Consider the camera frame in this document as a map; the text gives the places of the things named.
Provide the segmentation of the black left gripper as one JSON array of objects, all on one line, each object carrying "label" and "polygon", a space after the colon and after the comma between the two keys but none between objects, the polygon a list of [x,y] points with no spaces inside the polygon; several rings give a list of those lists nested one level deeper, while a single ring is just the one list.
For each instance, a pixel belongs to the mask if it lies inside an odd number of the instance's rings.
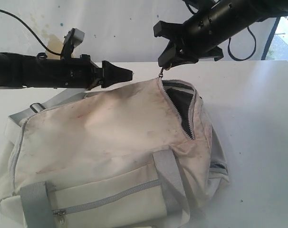
[{"label": "black left gripper", "polygon": [[131,70],[117,67],[106,60],[102,61],[102,68],[99,68],[85,54],[79,58],[48,59],[45,53],[39,53],[36,64],[38,81],[46,87],[91,90],[100,85],[107,88],[133,79]]}]

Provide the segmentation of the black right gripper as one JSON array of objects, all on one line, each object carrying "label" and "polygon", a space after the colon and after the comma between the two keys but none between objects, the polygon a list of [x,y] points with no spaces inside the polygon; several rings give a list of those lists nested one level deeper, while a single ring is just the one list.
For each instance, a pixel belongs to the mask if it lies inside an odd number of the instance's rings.
[{"label": "black right gripper", "polygon": [[169,40],[158,57],[159,67],[196,64],[200,59],[218,61],[224,57],[219,44],[224,41],[221,27],[227,22],[229,9],[199,12],[183,24],[159,21],[154,25],[154,36]]}]

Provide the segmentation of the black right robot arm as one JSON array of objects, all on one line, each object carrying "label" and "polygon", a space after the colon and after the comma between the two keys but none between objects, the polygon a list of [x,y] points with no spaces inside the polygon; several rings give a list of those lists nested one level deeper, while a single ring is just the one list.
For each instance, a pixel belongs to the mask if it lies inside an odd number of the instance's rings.
[{"label": "black right robot arm", "polygon": [[187,0],[197,9],[182,24],[159,21],[154,36],[169,43],[158,57],[158,65],[169,69],[195,64],[200,59],[223,58],[219,44],[255,22],[288,16],[288,0]]}]

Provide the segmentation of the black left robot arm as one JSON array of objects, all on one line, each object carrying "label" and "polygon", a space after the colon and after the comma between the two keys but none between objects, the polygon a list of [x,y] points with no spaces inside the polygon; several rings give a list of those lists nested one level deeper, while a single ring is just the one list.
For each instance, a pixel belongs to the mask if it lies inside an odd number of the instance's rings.
[{"label": "black left robot arm", "polygon": [[0,53],[0,89],[21,88],[107,88],[129,82],[133,72],[102,61],[98,67],[89,55],[71,56],[74,47],[64,46],[60,59],[49,59],[45,53],[27,56]]}]

